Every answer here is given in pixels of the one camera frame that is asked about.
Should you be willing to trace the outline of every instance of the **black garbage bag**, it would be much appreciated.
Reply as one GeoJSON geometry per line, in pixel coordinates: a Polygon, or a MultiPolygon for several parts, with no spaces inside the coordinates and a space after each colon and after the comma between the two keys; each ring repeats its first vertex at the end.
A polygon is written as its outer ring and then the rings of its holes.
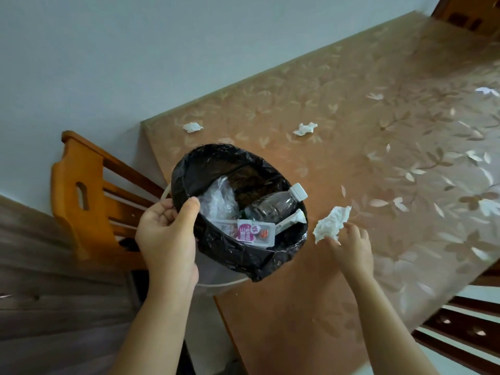
{"type": "MultiPolygon", "coordinates": [[[[230,144],[212,143],[186,154],[172,172],[172,199],[177,210],[192,196],[202,195],[220,176],[228,177],[240,210],[270,193],[291,186],[261,157],[230,144]]],[[[305,205],[299,203],[307,218],[305,205]]],[[[274,247],[259,248],[226,235],[198,214],[195,237],[198,249],[230,270],[245,273],[254,282],[271,275],[291,260],[307,239],[308,224],[296,223],[274,240],[274,247]]]]}

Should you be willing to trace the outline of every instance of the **wooden chair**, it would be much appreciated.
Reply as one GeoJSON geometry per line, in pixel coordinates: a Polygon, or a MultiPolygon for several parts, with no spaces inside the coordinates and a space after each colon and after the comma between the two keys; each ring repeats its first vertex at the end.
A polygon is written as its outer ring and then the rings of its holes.
{"type": "Polygon", "coordinates": [[[126,251],[117,237],[133,238],[153,202],[106,182],[103,168],[155,197],[164,190],[75,132],[63,132],[62,141],[63,157],[52,167],[52,212],[71,234],[77,258],[122,270],[145,269],[141,254],[126,251]]]}
{"type": "MultiPolygon", "coordinates": [[[[471,285],[500,286],[500,260],[474,280],[471,285]]],[[[494,302],[455,296],[447,305],[500,317],[500,304],[494,302]]],[[[500,357],[500,340],[498,339],[500,337],[500,323],[440,308],[423,323],[422,327],[482,352],[500,357]]],[[[412,335],[421,345],[482,375],[500,373],[499,365],[473,353],[438,340],[419,330],[415,330],[412,335]]]]}

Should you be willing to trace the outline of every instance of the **left hand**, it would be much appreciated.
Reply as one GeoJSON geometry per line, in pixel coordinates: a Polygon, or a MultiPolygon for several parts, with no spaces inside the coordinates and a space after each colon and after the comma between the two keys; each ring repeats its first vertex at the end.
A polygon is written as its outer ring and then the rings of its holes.
{"type": "Polygon", "coordinates": [[[144,212],[135,240],[149,269],[149,292],[190,295],[198,282],[193,227],[199,212],[196,197],[180,212],[172,199],[157,202],[144,212]]]}

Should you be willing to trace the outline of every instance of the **white wall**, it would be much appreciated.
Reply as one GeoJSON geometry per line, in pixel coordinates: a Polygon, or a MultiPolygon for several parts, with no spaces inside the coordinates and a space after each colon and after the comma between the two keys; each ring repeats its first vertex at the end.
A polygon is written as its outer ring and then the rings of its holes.
{"type": "Polygon", "coordinates": [[[0,0],[0,193],[50,212],[66,129],[159,182],[139,121],[437,2],[0,0]]]}

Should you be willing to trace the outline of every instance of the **chair handle hole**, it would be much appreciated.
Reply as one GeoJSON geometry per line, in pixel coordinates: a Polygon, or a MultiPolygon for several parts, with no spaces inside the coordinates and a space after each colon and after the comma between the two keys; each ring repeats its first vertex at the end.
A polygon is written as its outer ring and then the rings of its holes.
{"type": "Polygon", "coordinates": [[[82,182],[77,182],[78,205],[82,210],[89,209],[89,199],[87,197],[87,187],[82,182]]]}

